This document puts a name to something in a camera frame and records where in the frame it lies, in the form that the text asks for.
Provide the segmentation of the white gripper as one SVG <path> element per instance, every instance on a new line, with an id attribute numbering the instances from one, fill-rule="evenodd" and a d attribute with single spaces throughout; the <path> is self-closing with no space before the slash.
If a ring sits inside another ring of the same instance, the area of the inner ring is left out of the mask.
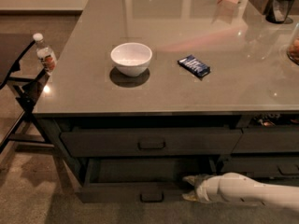
<path id="1" fill-rule="evenodd" d="M 219 194 L 220 187 L 219 175 L 188 175 L 182 180 L 194 186 L 194 190 L 189 193 L 183 193 L 182 198 L 190 202 L 200 203 L 219 203 L 222 197 Z"/>

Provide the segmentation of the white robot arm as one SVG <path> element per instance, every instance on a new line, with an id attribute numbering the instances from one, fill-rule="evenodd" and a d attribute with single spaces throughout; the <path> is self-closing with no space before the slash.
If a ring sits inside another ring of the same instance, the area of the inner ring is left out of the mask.
<path id="1" fill-rule="evenodd" d="M 188 175 L 183 180 L 193 187 L 182 194 L 186 201 L 263 205 L 299 212 L 298 187 L 265 184 L 238 173 Z"/>

